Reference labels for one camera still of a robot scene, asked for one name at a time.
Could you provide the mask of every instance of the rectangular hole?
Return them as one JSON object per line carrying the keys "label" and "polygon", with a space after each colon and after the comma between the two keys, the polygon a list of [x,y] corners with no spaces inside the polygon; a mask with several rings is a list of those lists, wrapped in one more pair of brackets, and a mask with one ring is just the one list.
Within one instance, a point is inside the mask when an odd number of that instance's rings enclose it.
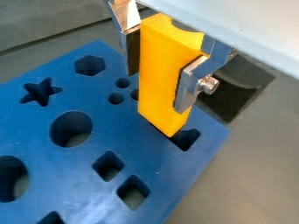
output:
{"label": "rectangular hole", "polygon": [[64,224],[64,221],[56,212],[51,212],[37,224]]}
{"label": "rectangular hole", "polygon": [[135,211],[149,195],[149,189],[140,178],[132,175],[117,188],[116,194],[128,208]]}
{"label": "rectangular hole", "polygon": [[92,168],[97,175],[108,182],[124,168],[124,163],[109,150],[93,163]]}

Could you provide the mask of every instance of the screw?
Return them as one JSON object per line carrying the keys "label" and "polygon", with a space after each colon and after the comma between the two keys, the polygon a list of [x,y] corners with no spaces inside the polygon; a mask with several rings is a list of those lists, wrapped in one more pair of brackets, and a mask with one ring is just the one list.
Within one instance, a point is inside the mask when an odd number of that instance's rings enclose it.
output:
{"label": "screw", "polygon": [[215,92],[219,84],[220,82],[212,78],[211,75],[208,75],[199,80],[199,90],[207,95],[211,95]]}

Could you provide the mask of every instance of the table surface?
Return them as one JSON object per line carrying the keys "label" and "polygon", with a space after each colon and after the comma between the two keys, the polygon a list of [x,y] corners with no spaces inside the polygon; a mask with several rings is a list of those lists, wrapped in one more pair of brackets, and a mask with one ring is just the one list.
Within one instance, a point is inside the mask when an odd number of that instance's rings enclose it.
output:
{"label": "table surface", "polygon": [[[119,50],[113,25],[105,22],[0,55],[0,82],[95,39]],[[256,63],[275,80],[228,125],[231,137],[168,224],[293,224],[299,220],[299,81]]]}

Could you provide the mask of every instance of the small round hole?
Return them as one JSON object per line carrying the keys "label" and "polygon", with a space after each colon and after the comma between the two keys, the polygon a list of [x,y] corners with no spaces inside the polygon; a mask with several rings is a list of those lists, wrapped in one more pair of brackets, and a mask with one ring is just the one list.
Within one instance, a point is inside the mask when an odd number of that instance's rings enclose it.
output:
{"label": "small round hole", "polygon": [[131,92],[131,98],[137,101],[137,89]]}
{"label": "small round hole", "polygon": [[0,202],[17,200],[28,187],[28,172],[21,160],[12,156],[0,157]]}
{"label": "small round hole", "polygon": [[89,117],[79,111],[71,111],[52,123],[51,140],[61,147],[75,147],[87,141],[91,131]]}
{"label": "small round hole", "polygon": [[117,105],[124,101],[124,96],[119,93],[113,93],[109,97],[108,97],[108,101]]}
{"label": "small round hole", "polygon": [[129,80],[125,79],[125,78],[120,78],[117,81],[116,81],[116,86],[119,88],[128,88],[129,86]]}

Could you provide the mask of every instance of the yellow block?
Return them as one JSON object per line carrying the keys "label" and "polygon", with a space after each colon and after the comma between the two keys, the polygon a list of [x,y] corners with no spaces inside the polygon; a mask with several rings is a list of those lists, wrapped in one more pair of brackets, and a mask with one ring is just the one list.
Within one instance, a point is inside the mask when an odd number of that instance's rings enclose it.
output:
{"label": "yellow block", "polygon": [[144,19],[140,31],[137,111],[171,137],[185,124],[191,113],[191,108],[183,114],[173,109],[180,69],[201,55],[204,34],[180,30],[164,14]]}

